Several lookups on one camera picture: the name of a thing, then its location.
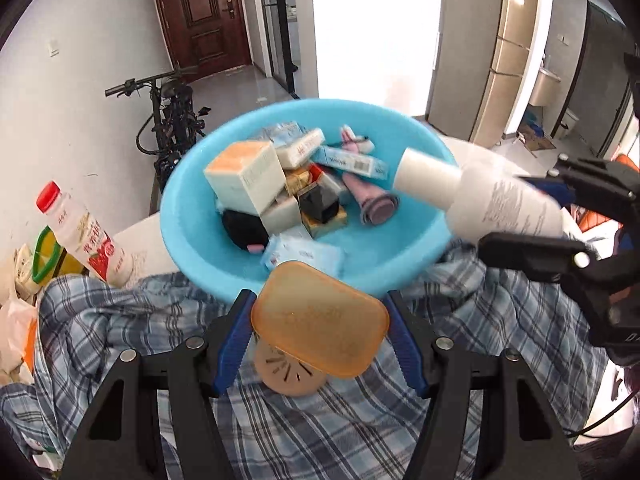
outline glass sliding door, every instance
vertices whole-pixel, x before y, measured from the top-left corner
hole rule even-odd
[[[293,93],[294,67],[291,61],[286,0],[262,0],[262,11],[273,78],[287,92]]]

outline orange box top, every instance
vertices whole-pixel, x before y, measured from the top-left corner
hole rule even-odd
[[[349,379],[373,361],[389,327],[377,299],[301,262],[271,272],[251,310],[270,345],[332,376]]]
[[[271,143],[268,140],[240,140],[227,146],[205,168],[206,173],[240,173]]]

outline white bottle cap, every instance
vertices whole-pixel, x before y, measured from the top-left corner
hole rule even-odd
[[[460,168],[407,148],[396,171],[394,189],[446,211],[455,199],[461,176]]]

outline metal screw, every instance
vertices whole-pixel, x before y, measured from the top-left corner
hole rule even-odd
[[[133,348],[127,348],[120,353],[120,360],[126,363],[133,361],[138,353]]]
[[[187,348],[191,350],[196,350],[204,345],[204,339],[200,336],[194,336],[187,339]]]
[[[620,309],[618,307],[612,306],[609,309],[609,322],[612,325],[620,324],[621,317],[622,317],[622,313],[620,312]]]
[[[587,253],[577,253],[574,256],[574,264],[579,269],[584,269],[591,263],[591,259]]]
[[[441,350],[451,350],[453,348],[453,341],[448,337],[439,337],[436,339],[436,346]]]
[[[516,363],[517,361],[520,360],[520,353],[517,350],[514,350],[513,348],[507,348],[504,351],[504,356],[509,360],[512,361],[514,363]]]

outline sink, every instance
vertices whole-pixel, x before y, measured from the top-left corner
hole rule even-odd
[[[540,67],[536,84],[529,98],[529,104],[531,106],[547,106],[556,97],[561,81],[559,76],[546,68]]]

